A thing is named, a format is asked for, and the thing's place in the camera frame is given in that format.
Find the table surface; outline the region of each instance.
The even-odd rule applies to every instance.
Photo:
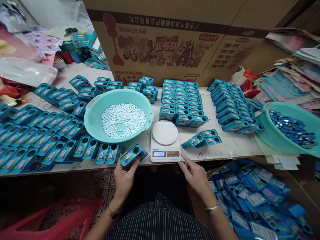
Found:
[[[71,88],[73,87],[69,84],[69,81],[77,75],[82,75],[87,78],[89,82],[93,85],[98,77],[107,77],[110,79],[114,79],[111,71],[100,70],[95,68],[89,68],[83,63],[79,64],[70,64],[68,65],[68,69],[66,72],[61,74],[54,82],[54,85],[57,88],[65,87]],[[189,148],[184,150],[181,148],[182,152],[186,154],[191,160],[194,161],[208,161],[208,160],[221,160],[221,159],[232,159],[239,157],[251,157],[257,155],[263,155],[260,147],[254,139],[254,136],[251,135],[240,135],[232,132],[224,132],[221,129],[221,125],[218,123],[216,119],[215,106],[213,106],[213,102],[211,101],[210,92],[207,91],[207,88],[199,88],[203,111],[205,115],[208,117],[209,122],[201,126],[200,128],[186,128],[186,127],[177,127],[179,132],[180,143],[183,143],[190,139],[192,136],[203,130],[215,129],[220,136],[222,143],[217,145],[211,145],[209,147],[204,148]],[[142,132],[138,137],[123,143],[125,149],[130,149],[135,144],[140,144],[140,146],[150,152],[150,132],[153,124],[155,124],[159,120],[159,112],[162,88],[159,89],[158,93],[158,101],[152,106],[152,111],[154,113],[154,119],[151,127]],[[28,94],[28,98],[32,100],[30,104],[38,107],[39,109],[46,110],[48,112],[62,112],[58,107],[51,106],[47,102],[43,102],[41,98],[36,96],[33,93]],[[148,155],[141,163],[141,165],[155,165],[150,161],[150,155]],[[75,171],[75,170],[90,170],[90,169],[99,169],[99,168],[110,168],[115,167],[116,164],[95,164],[95,159],[91,160],[83,160],[81,163],[73,163],[73,164],[61,164],[56,165],[50,173],[56,172],[66,172],[66,171]]]

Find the printed cartoon graphics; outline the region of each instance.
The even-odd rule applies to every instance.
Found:
[[[151,66],[182,66],[197,68],[206,51],[212,47],[202,41],[179,41],[179,36],[118,37],[118,46],[125,61],[147,63]]]

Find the red plastic object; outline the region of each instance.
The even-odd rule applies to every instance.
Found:
[[[252,86],[252,79],[247,79],[244,83],[242,83],[240,85],[243,94],[247,97],[247,98],[254,98],[255,96],[257,96],[261,91],[258,90],[258,85],[256,86]]]
[[[12,98],[18,98],[20,96],[20,93],[15,87],[9,84],[3,84],[3,89],[0,91],[0,96],[2,95],[8,95]]]
[[[101,198],[94,198],[87,202],[67,202],[65,200],[55,202],[49,207],[42,209],[39,212],[36,212],[31,216],[21,220],[20,222],[1,231],[0,239],[62,240],[67,238],[76,229],[76,227],[78,227],[85,221],[80,236],[80,240],[82,240],[87,235],[92,215],[99,208],[101,202]],[[44,231],[38,231],[47,213],[58,206],[79,206],[80,208],[75,210],[73,213],[62,219],[51,228]],[[30,226],[33,226],[32,230],[26,231],[25,229]]]
[[[251,78],[251,79],[258,79],[257,75],[255,75],[251,69],[247,69],[244,71],[243,75],[246,77],[246,78]]]
[[[58,55],[65,61],[65,63],[71,64],[74,62],[73,58],[71,57],[70,53],[67,51],[58,52]]]

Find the hand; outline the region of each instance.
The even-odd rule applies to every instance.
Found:
[[[183,153],[181,153],[181,155],[186,163],[184,164],[183,162],[179,162],[178,164],[183,171],[186,180],[193,190],[196,191],[207,208],[215,207],[217,205],[217,199],[214,193],[211,191],[206,171],[203,167],[199,166],[195,162],[192,162]]]
[[[116,192],[109,205],[109,208],[113,212],[118,212],[127,199],[133,185],[134,173],[136,172],[139,163],[139,160],[135,161],[129,171],[126,171],[121,165],[120,160],[118,160],[117,166],[113,171],[116,180]]]

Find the wrist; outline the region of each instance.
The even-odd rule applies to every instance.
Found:
[[[200,197],[206,208],[213,208],[217,205],[217,198],[212,191]]]
[[[109,203],[109,209],[114,213],[121,212],[124,202],[125,198],[121,198],[115,195]]]

